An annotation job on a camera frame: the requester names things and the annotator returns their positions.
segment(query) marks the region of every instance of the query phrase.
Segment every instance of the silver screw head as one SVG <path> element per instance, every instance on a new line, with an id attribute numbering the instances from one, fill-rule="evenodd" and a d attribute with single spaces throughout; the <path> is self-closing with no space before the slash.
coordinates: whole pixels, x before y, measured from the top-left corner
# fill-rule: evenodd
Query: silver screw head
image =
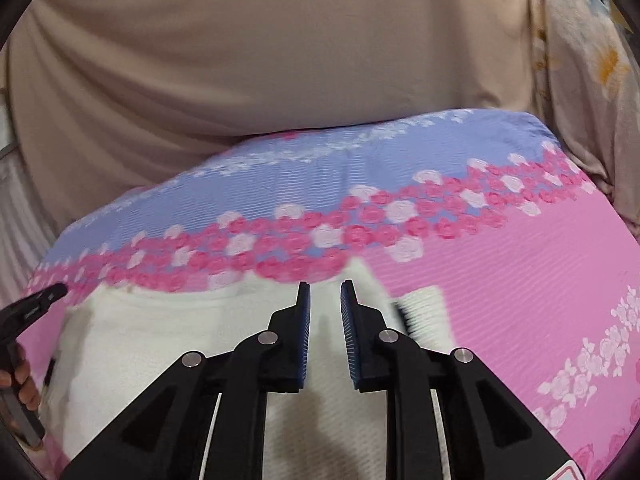
<path id="1" fill-rule="evenodd" d="M 182 356 L 182 364 L 187 368 L 198 366 L 202 362 L 202 356 L 197 352 L 189 352 Z"/>
<path id="2" fill-rule="evenodd" d="M 456 358 L 457 361 L 461 363 L 470 363 L 474 358 L 474 353 L 469 350 L 469 348 L 458 348 L 455 352 L 453 352 L 453 357 Z"/>
<path id="3" fill-rule="evenodd" d="M 278 334 L 267 330 L 258 336 L 258 343 L 262 345 L 272 345 L 278 340 Z"/>
<path id="4" fill-rule="evenodd" d="M 398 341 L 398 332 L 396 332 L 395 330 L 383 330 L 382 332 L 380 332 L 378 334 L 378 337 L 380 338 L 380 341 L 385 342 L 385 343 L 395 343 L 396 341 Z"/>

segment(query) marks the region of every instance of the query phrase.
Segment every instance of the human hand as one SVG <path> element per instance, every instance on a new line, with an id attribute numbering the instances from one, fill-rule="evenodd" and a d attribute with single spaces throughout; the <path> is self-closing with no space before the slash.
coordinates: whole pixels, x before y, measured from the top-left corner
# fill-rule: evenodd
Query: human hand
<path id="1" fill-rule="evenodd" d="M 22 385 L 18 399 L 28 410 L 34 412 L 40 405 L 40 393 L 31 377 L 31 365 L 26 359 L 24 348 L 20 345 L 18 345 L 18 355 L 22 363 L 15 369 L 13 378 L 4 370 L 0 370 L 0 388 L 9 388 L 13 381 L 17 381 L 18 384 Z"/>

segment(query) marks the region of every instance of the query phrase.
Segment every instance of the pink rose print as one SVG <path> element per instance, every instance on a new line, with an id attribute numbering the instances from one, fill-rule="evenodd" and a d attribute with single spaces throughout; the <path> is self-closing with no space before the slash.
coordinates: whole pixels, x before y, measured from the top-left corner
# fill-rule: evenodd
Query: pink rose print
<path id="1" fill-rule="evenodd" d="M 195 251 L 189 258 L 187 262 L 187 267 L 193 272 L 197 272 L 198 270 L 202 270 L 207 266 L 207 253 L 203 253 L 201 251 Z"/>
<path id="2" fill-rule="evenodd" d="M 439 186 L 438 184 L 434 184 L 433 182 L 427 182 L 423 184 L 423 186 L 424 186 L 424 192 L 427 194 L 427 196 L 431 198 L 440 198 L 444 195 L 444 190 L 442 186 Z"/>
<path id="3" fill-rule="evenodd" d="M 523 177 L 522 183 L 526 189 L 535 189 L 538 183 L 533 180 L 530 176 Z"/>
<path id="4" fill-rule="evenodd" d="M 571 177 L 565 174 L 560 175 L 560 182 L 562 182 L 564 186 L 572 186 L 574 184 Z"/>
<path id="5" fill-rule="evenodd" d="M 254 251 L 257 254 L 264 254 L 276 250 L 277 247 L 278 239 L 275 236 L 264 235 L 254 244 Z"/>
<path id="6" fill-rule="evenodd" d="M 574 459 L 574 462 L 577 463 L 581 471 L 587 471 L 589 462 L 593 458 L 593 444 L 587 444 L 586 446 L 581 447 L 574 453 L 572 458 Z"/>
<path id="7" fill-rule="evenodd" d="M 490 178 L 489 187 L 494 191 L 502 191 L 504 190 L 504 183 L 497 178 Z"/>
<path id="8" fill-rule="evenodd" d="M 385 213 L 375 205 L 366 205 L 361 209 L 358 216 L 360 221 L 365 224 L 378 224 L 385 218 Z"/>
<path id="9" fill-rule="evenodd" d="M 106 282 L 108 285 L 116 285 L 120 283 L 127 277 L 126 272 L 121 267 L 113 267 L 109 272 L 107 272 Z"/>
<path id="10" fill-rule="evenodd" d="M 189 235 L 187 233 L 180 233 L 174 238 L 168 241 L 169 245 L 174 249 L 180 249 L 189 245 Z"/>
<path id="11" fill-rule="evenodd" d="M 538 196 L 531 192 L 529 189 L 523 189 L 520 192 L 520 196 L 522 197 L 522 199 L 525 202 L 537 202 L 538 201 Z"/>
<path id="12" fill-rule="evenodd" d="M 191 239 L 189 241 L 189 247 L 191 249 L 197 249 L 200 246 L 204 245 L 207 242 L 207 237 L 204 233 L 198 233 L 191 235 Z"/>
<path id="13" fill-rule="evenodd" d="M 631 405 L 631 414 L 629 415 L 629 422 L 632 426 L 635 426 L 640 420 L 640 398 L 634 400 Z"/>
<path id="14" fill-rule="evenodd" d="M 487 203 L 496 209 L 504 209 L 504 199 L 497 193 L 490 192 L 486 194 Z"/>
<path id="15" fill-rule="evenodd" d="M 347 251 L 337 248 L 327 249 L 322 256 L 315 262 L 314 267 L 318 268 L 321 279 L 335 276 L 347 264 L 349 255 Z"/>
<path id="16" fill-rule="evenodd" d="M 373 241 L 373 235 L 362 225 L 350 225 L 345 228 L 343 239 L 352 250 L 362 250 Z"/>
<path id="17" fill-rule="evenodd" d="M 444 197 L 444 209 L 451 211 L 455 215 L 460 215 L 466 211 L 467 204 L 459 196 Z"/>
<path id="18" fill-rule="evenodd" d="M 290 233 L 282 241 L 282 247 L 289 254 L 300 254 L 311 245 L 309 236 L 303 233 Z"/>
<path id="19" fill-rule="evenodd" d="M 229 263 L 224 256 L 214 256 L 207 262 L 207 272 L 214 276 L 227 269 Z"/>
<path id="20" fill-rule="evenodd" d="M 502 171 L 500 170 L 500 168 L 498 168 L 497 166 L 494 166 L 493 164 L 488 164 L 486 167 L 486 170 L 492 175 L 499 176 L 502 174 Z"/>
<path id="21" fill-rule="evenodd" d="M 462 181 L 459 178 L 445 178 L 444 189 L 450 193 L 459 193 L 462 191 Z"/>
<path id="22" fill-rule="evenodd" d="M 416 186 L 406 186 L 398 191 L 400 198 L 416 198 L 420 195 L 420 190 Z"/>
<path id="23" fill-rule="evenodd" d="M 292 282 L 299 282 L 306 279 L 310 264 L 311 258 L 305 254 L 294 256 L 283 262 L 286 273 L 289 275 L 289 280 Z"/>
<path id="24" fill-rule="evenodd" d="M 484 178 L 484 174 L 482 174 L 481 170 L 478 170 L 478 168 L 473 168 L 471 166 L 466 167 L 466 174 L 470 179 L 473 179 L 473 180 Z"/>
<path id="25" fill-rule="evenodd" d="M 480 222 L 478 218 L 473 215 L 460 215 L 458 217 L 458 224 L 461 229 L 464 229 L 470 235 L 474 235 L 480 230 Z"/>
<path id="26" fill-rule="evenodd" d="M 282 264 L 273 256 L 258 263 L 255 271 L 263 278 L 277 278 L 282 272 Z"/>
<path id="27" fill-rule="evenodd" d="M 415 205 L 418 209 L 418 213 L 424 216 L 435 216 L 436 213 L 438 212 L 438 207 L 436 206 L 436 203 L 432 202 L 431 200 L 419 198 L 415 202 Z"/>
<path id="28" fill-rule="evenodd" d="M 396 226 L 384 224 L 376 229 L 374 236 L 378 243 L 384 247 L 389 247 L 398 241 L 400 231 Z"/>
<path id="29" fill-rule="evenodd" d="M 342 199 L 340 202 L 340 209 L 344 211 L 351 211 L 353 209 L 357 209 L 360 205 L 361 201 L 357 196 L 349 195 Z"/>
<path id="30" fill-rule="evenodd" d="M 226 230 L 232 234 L 237 235 L 238 233 L 245 231 L 245 229 L 247 229 L 248 227 L 249 227 L 249 222 L 247 222 L 245 218 L 239 217 L 229 222 L 229 225 L 226 227 Z"/>
<path id="31" fill-rule="evenodd" d="M 460 226 L 446 218 L 441 218 L 435 225 L 438 236 L 445 240 L 451 240 L 460 236 Z"/>
<path id="32" fill-rule="evenodd" d="M 374 204 L 378 205 L 386 205 L 393 200 L 391 193 L 388 191 L 379 191 L 373 195 L 371 195 L 371 201 Z"/>
<path id="33" fill-rule="evenodd" d="M 489 227 L 503 227 L 507 223 L 507 217 L 497 211 L 489 209 L 480 210 L 480 221 Z"/>
<path id="34" fill-rule="evenodd" d="M 213 224 L 209 224 L 202 231 L 202 233 L 205 236 L 216 236 L 217 234 L 219 234 L 219 232 L 220 232 L 220 226 L 218 225 L 217 222 L 214 222 Z"/>
<path id="35" fill-rule="evenodd" d="M 167 292 L 178 292 L 187 283 L 187 273 L 183 271 L 171 272 L 159 276 L 159 287 Z"/>
<path id="36" fill-rule="evenodd" d="M 288 233 L 293 229 L 295 220 L 289 216 L 283 216 L 276 220 L 276 231 L 279 233 Z"/>
<path id="37" fill-rule="evenodd" d="M 240 253 L 231 258 L 231 268 L 245 272 L 255 265 L 255 256 L 253 253 Z"/>
<path id="38" fill-rule="evenodd" d="M 419 216 L 415 216 L 404 223 L 404 230 L 411 236 L 426 238 L 429 235 L 429 223 Z"/>
<path id="39" fill-rule="evenodd" d="M 598 478 L 600 478 L 600 475 L 604 472 L 604 468 L 604 462 L 602 460 L 598 460 L 595 464 L 593 464 L 587 480 L 598 480 Z"/>
<path id="40" fill-rule="evenodd" d="M 347 220 L 349 220 L 348 213 L 344 211 L 331 211 L 328 215 L 324 216 L 324 221 L 329 224 L 331 227 L 338 228 L 342 224 L 344 224 Z"/>
<path id="41" fill-rule="evenodd" d="M 213 252 L 223 251 L 226 247 L 228 239 L 225 235 L 214 236 L 209 241 L 209 249 Z"/>
<path id="42" fill-rule="evenodd" d="M 462 186 L 469 191 L 473 191 L 474 193 L 479 193 L 482 190 L 480 182 L 474 178 L 466 178 L 462 181 Z"/>
<path id="43" fill-rule="evenodd" d="M 609 453 L 607 454 L 607 462 L 611 462 L 615 459 L 616 455 L 622 449 L 622 446 L 625 445 L 627 438 L 627 434 L 625 430 L 620 430 L 617 433 L 611 435 L 611 440 L 609 441 Z"/>
<path id="44" fill-rule="evenodd" d="M 346 200 L 347 198 L 353 198 L 358 202 L 358 204 L 360 203 L 360 200 L 356 196 L 348 196 L 348 197 L 345 197 L 344 200 Z M 311 229 L 315 229 L 321 223 L 322 223 L 322 213 L 321 212 L 308 211 L 308 212 L 306 212 L 306 213 L 304 213 L 302 215 L 302 226 L 306 230 L 311 231 Z"/>
<path id="45" fill-rule="evenodd" d="M 267 218 L 256 218 L 249 224 L 249 232 L 252 234 L 262 234 L 269 230 L 271 222 Z"/>

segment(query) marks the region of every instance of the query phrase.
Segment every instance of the beige fabric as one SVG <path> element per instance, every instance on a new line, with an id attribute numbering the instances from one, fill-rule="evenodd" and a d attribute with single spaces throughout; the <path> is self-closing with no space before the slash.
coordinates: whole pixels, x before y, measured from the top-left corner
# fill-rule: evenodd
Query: beige fabric
<path id="1" fill-rule="evenodd" d="M 527 0 L 36 0 L 10 78 L 59 227 L 249 134 L 534 101 Z"/>

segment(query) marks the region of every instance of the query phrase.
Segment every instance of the white rose print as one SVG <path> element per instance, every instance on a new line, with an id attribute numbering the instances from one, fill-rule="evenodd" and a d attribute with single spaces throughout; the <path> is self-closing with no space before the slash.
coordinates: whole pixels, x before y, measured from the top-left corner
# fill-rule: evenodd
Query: white rose print
<path id="1" fill-rule="evenodd" d="M 516 166 L 527 163 L 527 159 L 519 153 L 510 153 L 508 159 L 511 164 L 515 164 Z"/>
<path id="2" fill-rule="evenodd" d="M 522 204 L 520 204 L 518 206 L 518 209 L 520 209 L 520 211 L 528 216 L 538 216 L 539 214 L 542 214 L 542 211 L 540 211 L 538 204 L 536 204 L 535 202 L 529 202 L 528 200 L 525 200 Z"/>
<path id="3" fill-rule="evenodd" d="M 424 184 L 425 182 L 433 182 L 434 184 L 442 184 L 442 176 L 439 172 L 433 170 L 421 170 L 414 174 L 414 180 Z"/>
<path id="4" fill-rule="evenodd" d="M 389 255 L 398 263 L 405 264 L 423 256 L 422 239 L 403 236 L 394 245 L 387 247 Z"/>
<path id="5" fill-rule="evenodd" d="M 489 165 L 488 162 L 480 159 L 480 158 L 470 158 L 466 164 L 471 166 L 472 168 L 476 168 L 476 170 L 486 172 L 486 167 Z"/>
<path id="6" fill-rule="evenodd" d="M 471 191 L 470 189 L 465 189 L 462 193 L 460 193 L 460 198 L 468 203 L 471 207 L 475 207 L 480 209 L 481 207 L 486 207 L 486 199 L 484 198 L 484 193 L 476 193 Z"/>
<path id="7" fill-rule="evenodd" d="M 127 269 L 133 269 L 142 263 L 142 259 L 145 257 L 145 251 L 136 251 L 127 262 Z"/>
<path id="8" fill-rule="evenodd" d="M 273 215 L 276 218 L 282 218 L 283 216 L 288 216 L 289 218 L 298 219 L 302 216 L 302 213 L 305 212 L 305 208 L 301 205 L 297 204 L 282 204 L 277 206 L 274 210 Z"/>
<path id="9" fill-rule="evenodd" d="M 236 254 L 246 253 L 253 248 L 254 242 L 255 236 L 240 233 L 229 240 L 226 246 L 226 254 L 236 256 Z"/>
<path id="10" fill-rule="evenodd" d="M 181 225 L 172 225 L 164 232 L 164 238 L 176 238 L 182 231 L 184 231 Z"/>
<path id="11" fill-rule="evenodd" d="M 517 176 L 505 175 L 500 180 L 511 192 L 519 193 L 524 189 L 524 184 Z"/>
<path id="12" fill-rule="evenodd" d="M 327 249 L 342 243 L 342 229 L 333 229 L 328 224 L 320 224 L 311 231 L 311 239 L 316 247 Z"/>
<path id="13" fill-rule="evenodd" d="M 560 182 L 560 178 L 557 175 L 552 175 L 551 173 L 545 173 L 545 180 L 548 180 L 555 186 L 562 186 L 562 182 Z"/>
<path id="14" fill-rule="evenodd" d="M 385 206 L 386 218 L 394 224 L 403 224 L 418 215 L 415 204 L 409 200 L 394 200 Z"/>
<path id="15" fill-rule="evenodd" d="M 380 190 L 377 187 L 357 184 L 356 186 L 351 187 L 349 193 L 351 193 L 353 196 L 357 196 L 363 202 L 368 202 L 371 198 L 371 195 L 375 195 L 379 191 Z"/>

